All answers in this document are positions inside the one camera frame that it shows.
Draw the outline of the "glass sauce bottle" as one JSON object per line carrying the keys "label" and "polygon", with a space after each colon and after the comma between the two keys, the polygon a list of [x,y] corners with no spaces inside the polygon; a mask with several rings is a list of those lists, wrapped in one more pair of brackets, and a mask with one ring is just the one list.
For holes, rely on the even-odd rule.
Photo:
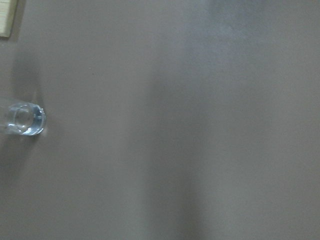
{"label": "glass sauce bottle", "polygon": [[35,136],[46,125],[47,116],[39,105],[16,99],[0,99],[0,132],[3,134]]}

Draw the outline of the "wooden cutting board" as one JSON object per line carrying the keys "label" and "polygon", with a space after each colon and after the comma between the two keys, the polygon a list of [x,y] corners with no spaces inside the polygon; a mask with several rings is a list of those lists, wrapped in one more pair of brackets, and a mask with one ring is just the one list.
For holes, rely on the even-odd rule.
{"label": "wooden cutting board", "polygon": [[9,38],[12,32],[18,0],[0,0],[0,37]]}

